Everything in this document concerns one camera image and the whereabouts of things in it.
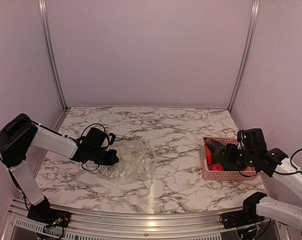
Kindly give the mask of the dark fake eggplant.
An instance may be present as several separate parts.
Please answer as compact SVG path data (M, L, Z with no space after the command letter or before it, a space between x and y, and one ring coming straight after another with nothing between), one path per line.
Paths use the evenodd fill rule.
M210 138L210 137L205 138L205 142L206 142L207 146L209 146L211 148L215 148L215 149L223 146L223 144L221 142L219 142L213 138Z

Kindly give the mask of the red orange fake mango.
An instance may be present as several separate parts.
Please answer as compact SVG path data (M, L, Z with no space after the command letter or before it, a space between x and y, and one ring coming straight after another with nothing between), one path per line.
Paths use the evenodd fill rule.
M213 155L206 144L204 145L204 148L205 148L207 166L210 167L213 163Z

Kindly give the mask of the clear zip top bag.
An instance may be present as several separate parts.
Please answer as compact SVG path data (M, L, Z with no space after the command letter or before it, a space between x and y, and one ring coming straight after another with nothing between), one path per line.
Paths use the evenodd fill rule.
M101 166L99 176L117 185L128 185L154 177L157 158L151 144L141 138L117 141L119 162L113 166Z

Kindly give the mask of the green fake leafy vegetable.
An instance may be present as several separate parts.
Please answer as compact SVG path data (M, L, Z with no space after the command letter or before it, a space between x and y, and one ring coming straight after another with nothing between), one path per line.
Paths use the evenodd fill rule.
M223 165L225 171L237 171L238 166L230 161L226 160L226 156L223 153L224 147L219 147L213 153L213 164L220 163Z

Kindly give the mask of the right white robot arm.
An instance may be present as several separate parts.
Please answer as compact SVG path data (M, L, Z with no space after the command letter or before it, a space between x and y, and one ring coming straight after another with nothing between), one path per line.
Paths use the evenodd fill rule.
M243 201L241 210L221 214L224 228L251 225L269 218L294 228L302 236L302 167L281 149L268 149L260 128L238 131L237 141L238 146L228 144L224 147L223 156L227 160L253 167L298 199L283 201L258 191Z

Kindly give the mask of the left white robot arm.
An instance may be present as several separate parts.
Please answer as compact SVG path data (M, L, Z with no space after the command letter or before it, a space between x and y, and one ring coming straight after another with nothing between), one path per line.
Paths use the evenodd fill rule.
M82 164L88 161L98 167L117 164L117 151L110 148L115 141L115 134L96 128L96 124L89 125L87 129L89 132L86 135L74 139L32 121L28 115L21 113L0 130L0 161L8 169L17 188L36 206L34 213L44 223L52 221L54 211L42 203L45 196L26 163L27 152L34 147Z

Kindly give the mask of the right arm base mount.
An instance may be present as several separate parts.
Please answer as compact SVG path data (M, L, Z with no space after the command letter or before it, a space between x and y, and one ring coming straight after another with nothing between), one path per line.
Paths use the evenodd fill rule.
M256 192L243 201L243 209L231 212L225 212L220 215L219 221L225 229L242 227L245 225L262 223L263 216L259 216L256 212L257 204L267 195L263 192Z

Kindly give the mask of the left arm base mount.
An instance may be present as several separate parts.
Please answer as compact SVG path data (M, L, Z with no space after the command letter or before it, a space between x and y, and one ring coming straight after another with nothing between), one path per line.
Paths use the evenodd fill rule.
M30 204L28 207L27 217L31 220L42 222L52 227L58 225L60 227L68 227L71 213L50 207L48 199L44 199L37 205Z

